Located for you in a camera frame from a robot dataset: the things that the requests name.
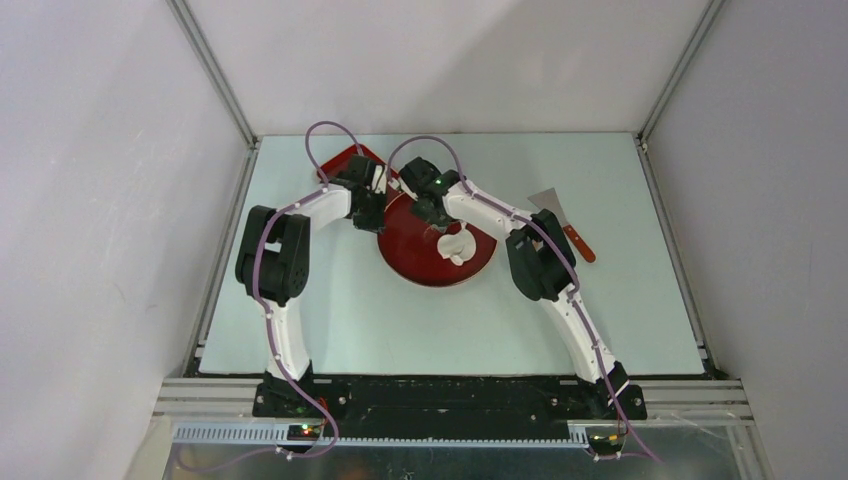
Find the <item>round red plate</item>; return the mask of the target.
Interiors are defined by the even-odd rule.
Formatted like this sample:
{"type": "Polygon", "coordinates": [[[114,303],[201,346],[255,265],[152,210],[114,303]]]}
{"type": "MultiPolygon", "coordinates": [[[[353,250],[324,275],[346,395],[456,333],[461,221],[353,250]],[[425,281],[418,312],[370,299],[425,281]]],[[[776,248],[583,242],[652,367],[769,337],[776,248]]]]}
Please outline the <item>round red plate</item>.
{"type": "Polygon", "coordinates": [[[437,252],[438,239],[459,230],[460,223],[446,229],[431,227],[410,212],[413,200],[401,194],[386,207],[385,230],[377,237],[384,261],[403,278],[426,287],[449,287],[462,283],[482,271],[491,261],[497,241],[467,224],[476,239],[475,256],[462,266],[444,260],[437,252]]]}

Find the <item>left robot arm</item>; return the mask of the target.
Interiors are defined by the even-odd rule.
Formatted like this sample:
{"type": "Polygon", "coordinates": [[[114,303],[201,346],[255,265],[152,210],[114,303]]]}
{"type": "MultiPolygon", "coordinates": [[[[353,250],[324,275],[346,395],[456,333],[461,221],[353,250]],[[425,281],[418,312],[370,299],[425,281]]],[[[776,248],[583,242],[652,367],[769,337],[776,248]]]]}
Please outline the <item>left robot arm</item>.
{"type": "Polygon", "coordinates": [[[388,202],[386,165],[354,155],[329,183],[280,208],[257,205],[247,215],[235,277],[265,319],[270,360],[267,373],[286,380],[277,402],[292,416],[316,403],[315,388],[301,380],[311,368],[303,338],[300,296],[310,273],[311,237],[337,220],[380,234],[388,202]]]}

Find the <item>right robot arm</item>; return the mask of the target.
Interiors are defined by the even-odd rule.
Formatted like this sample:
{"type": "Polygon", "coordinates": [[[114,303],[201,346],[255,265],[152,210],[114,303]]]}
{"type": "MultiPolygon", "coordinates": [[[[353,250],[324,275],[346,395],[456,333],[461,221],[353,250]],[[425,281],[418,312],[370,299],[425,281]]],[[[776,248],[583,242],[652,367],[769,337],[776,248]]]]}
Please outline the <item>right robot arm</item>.
{"type": "Polygon", "coordinates": [[[575,259],[556,215],[516,208],[489,196],[456,170],[417,157],[390,187],[413,199],[412,212],[431,226],[464,222],[506,247],[511,278],[553,320],[584,388],[585,411],[606,418],[622,403],[630,378],[605,345],[580,293],[575,259]]]}

